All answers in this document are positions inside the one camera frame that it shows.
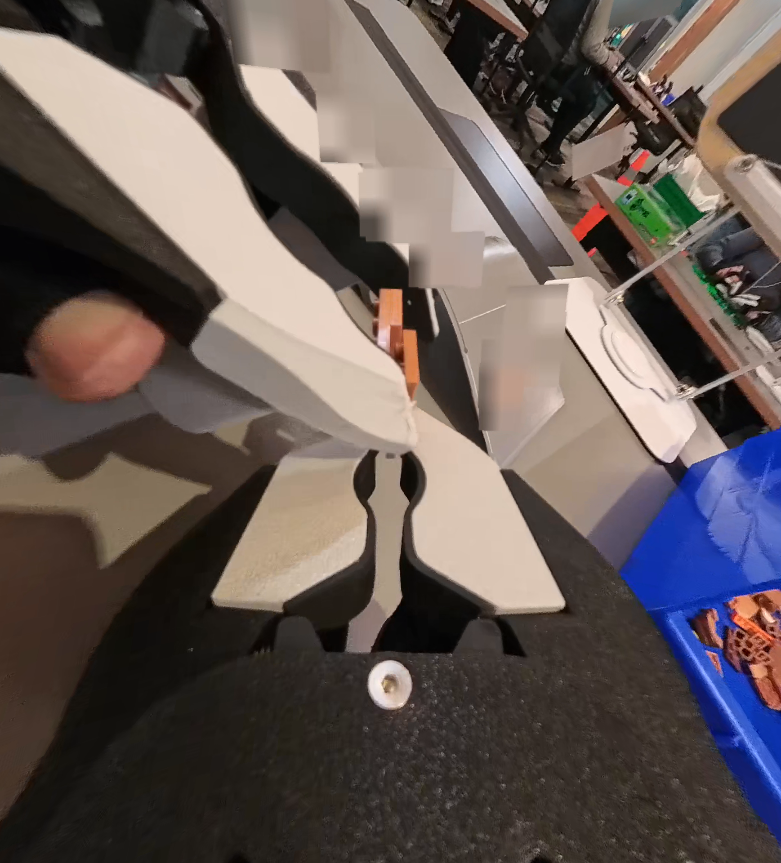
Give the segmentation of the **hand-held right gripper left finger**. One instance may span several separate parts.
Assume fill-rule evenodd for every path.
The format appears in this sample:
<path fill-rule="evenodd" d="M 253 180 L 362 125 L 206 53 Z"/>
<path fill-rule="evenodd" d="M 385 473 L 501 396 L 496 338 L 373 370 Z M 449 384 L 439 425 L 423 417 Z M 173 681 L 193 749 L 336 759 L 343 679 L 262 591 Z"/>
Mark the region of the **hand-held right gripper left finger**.
<path fill-rule="evenodd" d="M 368 450 L 283 457 L 212 590 L 213 605 L 358 614 L 373 589 L 372 491 Z"/>

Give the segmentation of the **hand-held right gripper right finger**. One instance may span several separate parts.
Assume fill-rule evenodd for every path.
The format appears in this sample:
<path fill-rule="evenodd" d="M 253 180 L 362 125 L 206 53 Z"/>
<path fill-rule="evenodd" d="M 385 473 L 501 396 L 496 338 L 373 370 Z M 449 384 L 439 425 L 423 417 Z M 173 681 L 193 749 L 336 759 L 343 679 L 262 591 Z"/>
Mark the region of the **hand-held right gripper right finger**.
<path fill-rule="evenodd" d="M 414 562 L 462 598 L 502 616 L 562 611 L 566 600 L 497 463 L 416 410 L 406 527 Z"/>

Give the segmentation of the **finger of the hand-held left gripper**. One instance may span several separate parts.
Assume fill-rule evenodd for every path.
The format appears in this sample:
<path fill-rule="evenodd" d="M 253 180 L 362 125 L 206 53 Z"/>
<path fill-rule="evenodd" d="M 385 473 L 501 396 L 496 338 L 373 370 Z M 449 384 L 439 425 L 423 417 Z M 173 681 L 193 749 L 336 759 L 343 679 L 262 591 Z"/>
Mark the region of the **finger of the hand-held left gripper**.
<path fill-rule="evenodd" d="M 157 364 L 113 399 L 96 426 L 67 421 L 67 441 L 116 421 L 138 394 L 173 424 L 204 432 L 231 416 L 285 414 L 361 449 L 407 452 L 417 431 L 397 363 L 363 333 L 326 279 L 271 227 L 241 173 L 210 130 L 203 96 L 205 20 L 0 20 L 0 37 L 59 37 L 180 104 L 198 133 L 174 146 L 197 156 L 177 169 L 187 181 L 179 203 L 142 204 L 207 273 L 221 296 L 184 349 L 167 341 Z"/>
<path fill-rule="evenodd" d="M 317 97 L 298 71 L 249 67 L 235 52 L 233 2 L 204 2 L 203 96 L 210 130 L 273 228 L 336 290 L 408 287 L 406 251 L 363 236 L 363 166 L 320 157 Z"/>

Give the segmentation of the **wide brown toy brick plate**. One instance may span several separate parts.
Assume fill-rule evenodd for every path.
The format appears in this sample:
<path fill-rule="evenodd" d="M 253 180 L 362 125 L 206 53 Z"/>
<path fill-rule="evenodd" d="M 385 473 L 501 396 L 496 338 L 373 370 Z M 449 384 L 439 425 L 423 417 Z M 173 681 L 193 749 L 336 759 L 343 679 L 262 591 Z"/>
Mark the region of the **wide brown toy brick plate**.
<path fill-rule="evenodd" d="M 378 294 L 373 318 L 376 344 L 394 359 L 403 350 L 403 290 L 383 288 Z"/>

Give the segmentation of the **person's left hand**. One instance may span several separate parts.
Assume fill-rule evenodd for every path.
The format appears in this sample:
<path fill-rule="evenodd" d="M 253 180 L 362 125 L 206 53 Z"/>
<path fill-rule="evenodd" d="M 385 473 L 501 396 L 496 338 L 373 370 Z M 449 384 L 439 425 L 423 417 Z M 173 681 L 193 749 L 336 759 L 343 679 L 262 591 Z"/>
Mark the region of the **person's left hand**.
<path fill-rule="evenodd" d="M 25 348 L 31 374 L 63 400 L 93 403 L 132 390 L 160 360 L 165 333 L 115 294 L 71 298 L 36 325 Z"/>

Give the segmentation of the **open instruction booklet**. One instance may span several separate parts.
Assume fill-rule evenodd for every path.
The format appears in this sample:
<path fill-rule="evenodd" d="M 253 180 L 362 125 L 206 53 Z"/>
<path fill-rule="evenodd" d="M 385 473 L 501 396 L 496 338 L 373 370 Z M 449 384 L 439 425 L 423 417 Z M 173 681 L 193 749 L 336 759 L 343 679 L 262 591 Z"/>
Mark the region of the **open instruction booklet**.
<path fill-rule="evenodd" d="M 444 218 L 436 251 L 449 236 L 467 262 L 482 264 L 480 286 L 437 287 L 439 335 L 421 348 L 422 380 L 447 420 L 511 465 L 563 403 L 529 407 L 510 431 L 482 432 L 478 380 L 482 345 L 499 337 L 512 288 L 536 289 L 574 261 L 564 223 L 503 133 L 439 50 L 420 19 L 399 2 L 295 2 L 281 34 L 315 36 L 308 14 L 328 20 L 328 71 L 300 73 L 317 98 L 320 155 L 393 179 L 416 213 Z"/>

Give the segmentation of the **white rounded panel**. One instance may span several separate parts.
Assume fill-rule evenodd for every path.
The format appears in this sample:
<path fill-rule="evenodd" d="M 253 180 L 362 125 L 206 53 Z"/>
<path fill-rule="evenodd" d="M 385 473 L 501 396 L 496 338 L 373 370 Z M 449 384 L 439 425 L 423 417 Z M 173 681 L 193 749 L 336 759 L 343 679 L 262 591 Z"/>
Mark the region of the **white rounded panel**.
<path fill-rule="evenodd" d="M 650 455 L 673 463 L 697 429 L 660 364 L 612 308 L 599 302 L 588 277 L 553 280 L 567 289 L 566 332 Z"/>

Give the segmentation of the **blue plastic bin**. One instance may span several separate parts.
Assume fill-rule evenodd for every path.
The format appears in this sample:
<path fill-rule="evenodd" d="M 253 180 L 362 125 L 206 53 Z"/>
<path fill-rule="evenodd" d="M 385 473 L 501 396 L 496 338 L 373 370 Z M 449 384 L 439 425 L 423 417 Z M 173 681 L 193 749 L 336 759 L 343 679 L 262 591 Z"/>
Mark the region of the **blue plastic bin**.
<path fill-rule="evenodd" d="M 706 645 L 692 620 L 713 609 L 737 631 L 750 600 L 781 601 L 781 428 L 693 465 L 622 568 L 686 673 L 718 748 L 781 844 L 781 710 L 746 667 Z M 781 623 L 781 616 L 771 610 Z M 781 666 L 781 654 L 775 659 Z"/>

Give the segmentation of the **pile of brown brick pieces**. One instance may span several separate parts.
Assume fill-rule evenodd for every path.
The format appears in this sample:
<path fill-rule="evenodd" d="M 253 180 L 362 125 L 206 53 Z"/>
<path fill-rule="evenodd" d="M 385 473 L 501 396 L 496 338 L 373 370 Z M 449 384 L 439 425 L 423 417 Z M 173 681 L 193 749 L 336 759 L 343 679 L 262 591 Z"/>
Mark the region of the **pile of brown brick pieces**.
<path fill-rule="evenodd" d="M 688 624 L 720 677 L 730 666 L 750 683 L 766 709 L 781 714 L 781 589 L 702 608 Z"/>

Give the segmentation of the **wood-edged work table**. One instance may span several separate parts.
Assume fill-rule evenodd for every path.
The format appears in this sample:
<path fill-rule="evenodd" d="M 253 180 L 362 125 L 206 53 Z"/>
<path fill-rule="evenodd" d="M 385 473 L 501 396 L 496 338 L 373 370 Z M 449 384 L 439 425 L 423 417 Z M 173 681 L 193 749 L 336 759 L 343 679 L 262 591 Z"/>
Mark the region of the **wood-edged work table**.
<path fill-rule="evenodd" d="M 627 187 L 599 176 L 582 185 L 604 216 L 580 243 L 605 266 L 608 282 L 617 288 L 649 266 L 660 252 L 649 246 L 618 208 L 616 199 Z M 686 252 L 632 285 L 619 306 L 683 387 L 713 383 L 769 350 L 761 337 L 735 326 L 699 279 Z M 719 384 L 698 396 L 695 403 L 722 438 L 750 437 L 781 427 L 781 358 L 759 372 Z"/>

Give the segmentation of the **green box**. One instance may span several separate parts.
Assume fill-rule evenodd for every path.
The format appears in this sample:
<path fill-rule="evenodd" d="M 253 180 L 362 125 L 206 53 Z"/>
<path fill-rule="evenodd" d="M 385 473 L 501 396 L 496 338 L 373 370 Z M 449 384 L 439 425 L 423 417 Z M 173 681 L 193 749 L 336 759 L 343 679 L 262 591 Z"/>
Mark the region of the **green box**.
<path fill-rule="evenodd" d="M 671 174 L 652 186 L 633 183 L 614 203 L 652 247 L 670 243 L 705 217 Z"/>

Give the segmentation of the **clear display stand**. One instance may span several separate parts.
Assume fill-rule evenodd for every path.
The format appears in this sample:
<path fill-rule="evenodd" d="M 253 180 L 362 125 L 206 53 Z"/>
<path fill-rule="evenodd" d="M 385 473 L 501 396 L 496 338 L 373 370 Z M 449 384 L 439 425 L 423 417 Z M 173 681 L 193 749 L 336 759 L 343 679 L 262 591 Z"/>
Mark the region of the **clear display stand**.
<path fill-rule="evenodd" d="M 772 249 L 781 262 L 781 180 L 776 175 L 781 172 L 781 165 L 760 159 L 758 156 L 736 157 L 724 167 L 723 182 L 730 185 L 731 191 L 736 195 L 733 203 L 738 207 L 728 207 L 722 211 L 717 218 L 709 218 L 697 223 L 693 230 L 685 232 L 681 236 L 681 242 L 675 243 L 668 250 L 652 259 L 649 266 L 641 269 L 632 278 L 622 282 L 615 290 L 608 293 L 601 302 L 601 309 L 612 307 L 622 303 L 625 294 L 632 286 L 656 270 L 663 269 L 673 258 L 682 255 L 691 246 L 701 243 L 711 232 L 718 229 L 723 223 L 729 221 L 732 216 L 741 210 L 751 221 L 754 219 L 754 227 L 764 242 Z M 777 351 L 761 353 L 749 363 L 738 366 L 730 373 L 719 377 L 712 383 L 702 387 L 684 387 L 683 385 L 664 390 L 663 394 L 655 386 L 648 384 L 636 384 L 633 375 L 630 383 L 637 385 L 642 390 L 651 390 L 665 405 L 683 405 L 688 400 L 697 400 L 704 394 L 725 385 L 737 381 L 747 374 L 757 374 L 763 368 L 781 359 L 781 348 Z M 772 378 L 770 387 L 781 387 L 781 376 Z"/>

